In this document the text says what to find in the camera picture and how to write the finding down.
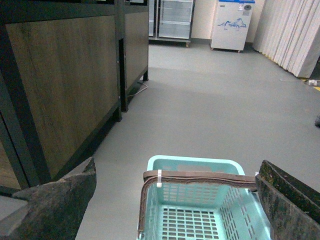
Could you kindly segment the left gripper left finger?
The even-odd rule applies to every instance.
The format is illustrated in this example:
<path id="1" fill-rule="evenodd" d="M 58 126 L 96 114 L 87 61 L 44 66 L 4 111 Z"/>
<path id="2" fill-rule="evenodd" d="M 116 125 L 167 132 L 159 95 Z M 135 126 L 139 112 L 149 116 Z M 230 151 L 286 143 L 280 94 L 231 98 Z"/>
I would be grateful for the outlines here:
<path id="1" fill-rule="evenodd" d="M 97 186 L 93 157 L 56 181 L 17 191 L 19 203 L 0 221 L 2 240 L 74 240 Z"/>

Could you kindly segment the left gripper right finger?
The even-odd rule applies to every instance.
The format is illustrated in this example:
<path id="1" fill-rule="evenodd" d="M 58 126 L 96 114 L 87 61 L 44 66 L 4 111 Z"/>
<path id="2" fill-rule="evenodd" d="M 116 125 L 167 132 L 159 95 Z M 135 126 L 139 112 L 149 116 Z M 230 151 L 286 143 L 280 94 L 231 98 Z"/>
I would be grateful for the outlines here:
<path id="1" fill-rule="evenodd" d="M 255 176 L 272 240 L 318 240 L 320 193 L 268 160 Z"/>

